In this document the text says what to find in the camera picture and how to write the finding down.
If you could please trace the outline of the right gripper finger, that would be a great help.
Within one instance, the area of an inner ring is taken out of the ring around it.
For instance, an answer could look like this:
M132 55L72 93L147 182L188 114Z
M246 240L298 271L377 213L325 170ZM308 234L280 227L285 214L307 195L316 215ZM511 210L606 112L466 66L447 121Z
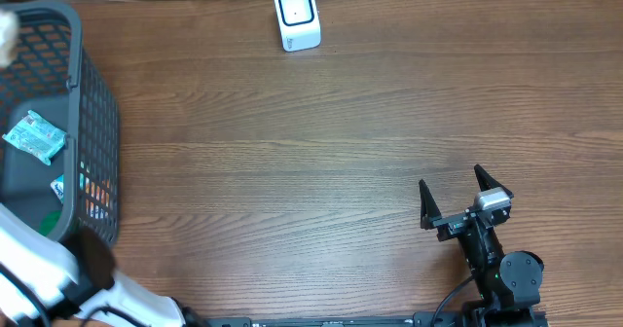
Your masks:
M506 195L509 198L511 199L514 198L514 194L504 185L502 185L497 180L495 180L481 165L475 164L474 172L476 175L479 188L482 192L492 190L495 188L500 188L506 193Z
M425 230L434 229L434 222L440 220L442 218L442 214L423 179L419 181L419 191L421 198L421 228Z

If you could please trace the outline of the orange tissue pack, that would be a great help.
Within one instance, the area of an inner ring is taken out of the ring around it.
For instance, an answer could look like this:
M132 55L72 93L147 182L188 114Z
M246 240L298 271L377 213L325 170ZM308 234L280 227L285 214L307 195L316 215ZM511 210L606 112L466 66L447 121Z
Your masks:
M109 185L109 180L105 181L103 186L98 186L89 178L81 181L81 188L87 194L86 212L91 218L101 220L109 217L110 194L107 190Z

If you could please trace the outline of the teal tissue pack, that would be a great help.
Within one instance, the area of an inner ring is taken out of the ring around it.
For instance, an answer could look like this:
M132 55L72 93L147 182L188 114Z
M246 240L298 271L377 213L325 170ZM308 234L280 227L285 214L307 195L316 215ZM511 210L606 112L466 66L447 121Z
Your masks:
M59 175L50 184L52 191L61 203L64 203L64 175Z

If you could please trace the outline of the teal wipes packet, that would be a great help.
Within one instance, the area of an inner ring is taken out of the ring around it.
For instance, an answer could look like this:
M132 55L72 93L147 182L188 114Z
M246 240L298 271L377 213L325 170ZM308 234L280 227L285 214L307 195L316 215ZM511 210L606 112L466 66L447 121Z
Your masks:
M26 152L44 165L50 166L52 159L64 147L66 132L28 110L2 138L15 148Z

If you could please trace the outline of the beige snack pouch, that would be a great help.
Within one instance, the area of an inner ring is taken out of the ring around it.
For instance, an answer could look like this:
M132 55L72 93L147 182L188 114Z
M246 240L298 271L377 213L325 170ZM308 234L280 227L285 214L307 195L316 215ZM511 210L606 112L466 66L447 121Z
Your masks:
M1 30L0 30L0 66L7 68L17 57L17 44L19 36L18 16L9 11L1 11Z

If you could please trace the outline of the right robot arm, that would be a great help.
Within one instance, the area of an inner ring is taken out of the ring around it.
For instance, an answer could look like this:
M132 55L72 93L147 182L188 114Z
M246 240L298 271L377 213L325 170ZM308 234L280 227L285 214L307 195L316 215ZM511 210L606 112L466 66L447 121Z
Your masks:
M474 172L480 192L460 214L445 217L424 180L419 181L421 228L435 230L439 241L456 239L469 277L433 313L414 315L416 326L533 327L548 324L535 312L540 303L544 263L530 251L506 253L495 233L511 214L514 194L482 166Z

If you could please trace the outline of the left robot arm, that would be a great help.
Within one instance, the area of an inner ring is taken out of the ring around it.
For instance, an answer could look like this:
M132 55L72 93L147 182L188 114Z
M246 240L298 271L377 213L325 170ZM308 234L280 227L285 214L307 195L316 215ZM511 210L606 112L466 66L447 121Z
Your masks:
M109 326L205 326L176 300L117 269L110 248L83 228L58 242L1 208L1 312L12 326L80 319Z

